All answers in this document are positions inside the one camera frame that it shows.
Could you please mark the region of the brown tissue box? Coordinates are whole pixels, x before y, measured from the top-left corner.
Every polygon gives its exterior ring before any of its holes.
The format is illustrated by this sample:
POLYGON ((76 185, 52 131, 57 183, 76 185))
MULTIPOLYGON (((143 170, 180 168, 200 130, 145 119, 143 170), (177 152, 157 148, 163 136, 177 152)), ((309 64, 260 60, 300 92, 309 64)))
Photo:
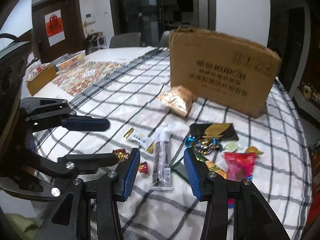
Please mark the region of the brown tissue box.
POLYGON ((34 96, 56 77, 55 68, 51 64, 43 64, 32 70, 27 77, 27 89, 31 96, 34 96))

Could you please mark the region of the plastic food container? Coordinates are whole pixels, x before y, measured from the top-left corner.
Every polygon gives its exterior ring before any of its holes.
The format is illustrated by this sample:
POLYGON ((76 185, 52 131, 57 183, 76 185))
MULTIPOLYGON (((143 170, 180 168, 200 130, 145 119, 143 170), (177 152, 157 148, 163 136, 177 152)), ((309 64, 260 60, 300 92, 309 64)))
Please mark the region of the plastic food container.
POLYGON ((67 71, 84 63, 85 57, 85 50, 79 51, 74 54, 68 54, 67 56, 64 56, 62 60, 56 64, 56 67, 60 72, 67 71))

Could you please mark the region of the white shelf rack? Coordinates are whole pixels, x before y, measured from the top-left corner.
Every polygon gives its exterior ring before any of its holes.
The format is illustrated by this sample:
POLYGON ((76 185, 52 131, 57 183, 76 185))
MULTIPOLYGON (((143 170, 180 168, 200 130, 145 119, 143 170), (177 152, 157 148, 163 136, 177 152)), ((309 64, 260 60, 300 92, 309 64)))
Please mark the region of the white shelf rack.
POLYGON ((90 33, 86 37, 86 48, 89 51, 96 51, 107 48, 107 43, 103 32, 90 33))

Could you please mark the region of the pink hawthorn snack bag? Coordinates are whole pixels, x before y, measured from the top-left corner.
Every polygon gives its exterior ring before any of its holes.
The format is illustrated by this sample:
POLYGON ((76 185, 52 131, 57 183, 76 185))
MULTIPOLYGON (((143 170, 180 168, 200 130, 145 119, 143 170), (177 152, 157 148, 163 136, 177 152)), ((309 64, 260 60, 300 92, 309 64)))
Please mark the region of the pink hawthorn snack bag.
POLYGON ((227 179, 232 181, 242 181, 253 178, 256 154, 251 153, 224 153, 227 163, 227 179))

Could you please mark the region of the brown cardboard box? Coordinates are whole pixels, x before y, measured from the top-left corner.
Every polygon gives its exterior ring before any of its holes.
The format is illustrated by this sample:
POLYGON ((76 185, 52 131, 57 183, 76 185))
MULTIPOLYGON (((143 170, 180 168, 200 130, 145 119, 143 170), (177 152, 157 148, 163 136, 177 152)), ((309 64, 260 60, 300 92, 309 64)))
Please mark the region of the brown cardboard box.
POLYGON ((169 35, 170 82, 195 96, 257 118, 281 65, 258 43, 206 29, 178 28, 169 35))

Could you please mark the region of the green candy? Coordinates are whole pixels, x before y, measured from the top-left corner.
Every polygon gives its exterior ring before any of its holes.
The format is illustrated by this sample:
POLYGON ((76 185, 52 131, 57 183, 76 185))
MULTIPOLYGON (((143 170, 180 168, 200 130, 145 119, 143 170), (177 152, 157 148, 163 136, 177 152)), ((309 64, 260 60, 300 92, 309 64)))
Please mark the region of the green candy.
POLYGON ((223 146, 223 150, 225 152, 237 152, 242 151, 244 147, 237 141, 230 141, 225 146, 223 146))

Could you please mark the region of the green cracker snack packet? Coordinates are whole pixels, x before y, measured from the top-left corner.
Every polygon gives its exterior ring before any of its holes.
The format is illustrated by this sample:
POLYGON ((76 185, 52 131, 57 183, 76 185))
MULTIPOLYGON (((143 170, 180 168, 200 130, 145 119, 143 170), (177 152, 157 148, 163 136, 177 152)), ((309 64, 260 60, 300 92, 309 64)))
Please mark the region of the green cracker snack packet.
MULTIPOLYGON (((219 175, 223 176, 223 178, 227 179, 228 174, 221 168, 219 168, 217 165, 215 165, 211 160, 208 160, 204 155, 200 154, 199 152, 196 152, 193 150, 193 153, 195 154, 195 157, 198 161, 204 162, 206 166, 208 167, 208 170, 214 171, 218 173, 219 175)), ((189 183, 188 175, 185 169, 185 166, 182 164, 182 159, 179 159, 171 166, 172 172, 177 174, 181 179, 183 179, 186 183, 189 183)))

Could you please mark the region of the black gold snack packet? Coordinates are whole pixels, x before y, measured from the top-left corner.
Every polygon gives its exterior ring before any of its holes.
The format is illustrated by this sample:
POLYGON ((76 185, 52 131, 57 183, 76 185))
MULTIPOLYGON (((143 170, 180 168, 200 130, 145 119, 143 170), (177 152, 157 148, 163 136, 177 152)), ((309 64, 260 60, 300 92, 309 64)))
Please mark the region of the black gold snack packet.
POLYGON ((201 138, 217 138, 221 141, 238 141, 238 135, 232 123, 207 123, 207 124, 191 124, 189 126, 190 135, 196 139, 201 138))

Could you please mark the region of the white gold candy packet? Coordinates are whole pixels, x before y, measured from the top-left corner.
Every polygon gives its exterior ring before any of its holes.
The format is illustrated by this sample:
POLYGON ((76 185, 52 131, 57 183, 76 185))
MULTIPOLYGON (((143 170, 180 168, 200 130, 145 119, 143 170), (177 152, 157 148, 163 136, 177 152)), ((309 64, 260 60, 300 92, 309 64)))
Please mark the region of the white gold candy packet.
POLYGON ((124 134, 124 138, 137 143, 142 149, 146 150, 146 152, 148 153, 153 152, 154 139, 148 136, 144 130, 132 127, 124 134))

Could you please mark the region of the yellow orange jelly snack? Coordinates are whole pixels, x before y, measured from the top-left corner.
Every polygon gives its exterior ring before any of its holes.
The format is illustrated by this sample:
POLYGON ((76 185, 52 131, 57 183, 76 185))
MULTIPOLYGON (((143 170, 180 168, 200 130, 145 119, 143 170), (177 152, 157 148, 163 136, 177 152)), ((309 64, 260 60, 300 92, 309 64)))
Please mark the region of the yellow orange jelly snack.
POLYGON ((261 152, 260 150, 258 150, 254 146, 250 146, 250 147, 246 148, 245 153, 254 153, 255 155, 262 155, 263 154, 263 152, 261 152))

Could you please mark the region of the clear dark stick packet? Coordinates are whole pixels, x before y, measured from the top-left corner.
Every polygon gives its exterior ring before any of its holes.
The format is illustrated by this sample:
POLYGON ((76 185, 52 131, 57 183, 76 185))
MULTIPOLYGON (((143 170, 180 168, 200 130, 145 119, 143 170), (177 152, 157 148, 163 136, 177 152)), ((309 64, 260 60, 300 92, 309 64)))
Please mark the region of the clear dark stick packet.
POLYGON ((160 126, 154 135, 152 191, 170 191, 171 182, 171 129, 169 126, 160 126))

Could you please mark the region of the red gold small candy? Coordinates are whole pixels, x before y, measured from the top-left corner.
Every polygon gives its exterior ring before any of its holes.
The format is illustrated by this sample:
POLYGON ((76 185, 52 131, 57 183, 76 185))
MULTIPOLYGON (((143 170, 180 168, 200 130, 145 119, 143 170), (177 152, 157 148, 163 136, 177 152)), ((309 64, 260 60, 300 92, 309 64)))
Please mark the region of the red gold small candy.
POLYGON ((119 161, 125 161, 129 156, 124 148, 115 149, 112 151, 112 153, 116 155, 119 161))

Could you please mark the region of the blue foil candy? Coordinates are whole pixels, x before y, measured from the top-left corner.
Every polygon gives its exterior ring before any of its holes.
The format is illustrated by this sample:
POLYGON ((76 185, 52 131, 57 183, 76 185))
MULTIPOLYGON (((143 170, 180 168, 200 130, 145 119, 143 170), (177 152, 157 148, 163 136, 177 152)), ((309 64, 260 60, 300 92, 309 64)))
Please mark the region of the blue foil candy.
POLYGON ((187 148, 193 149, 201 155, 208 155, 212 152, 219 152, 222 150, 220 140, 215 137, 195 137, 188 136, 184 140, 187 148))

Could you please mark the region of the dark glass sliding door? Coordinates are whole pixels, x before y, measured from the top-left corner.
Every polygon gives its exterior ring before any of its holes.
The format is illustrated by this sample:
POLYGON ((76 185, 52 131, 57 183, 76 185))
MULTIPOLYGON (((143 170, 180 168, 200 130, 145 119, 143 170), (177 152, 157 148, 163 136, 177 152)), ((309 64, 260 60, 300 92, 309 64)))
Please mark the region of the dark glass sliding door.
POLYGON ((216 0, 110 0, 115 35, 129 45, 157 47, 173 29, 216 28, 216 0))

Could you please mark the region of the tan fortune biscuit packet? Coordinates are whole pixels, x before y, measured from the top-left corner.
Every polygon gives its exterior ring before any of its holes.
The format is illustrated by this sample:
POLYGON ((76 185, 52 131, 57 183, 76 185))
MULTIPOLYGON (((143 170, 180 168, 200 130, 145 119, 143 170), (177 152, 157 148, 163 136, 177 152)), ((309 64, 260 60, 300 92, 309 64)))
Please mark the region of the tan fortune biscuit packet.
POLYGON ((159 94, 157 99, 178 115, 186 117, 196 96, 184 86, 176 86, 159 94))

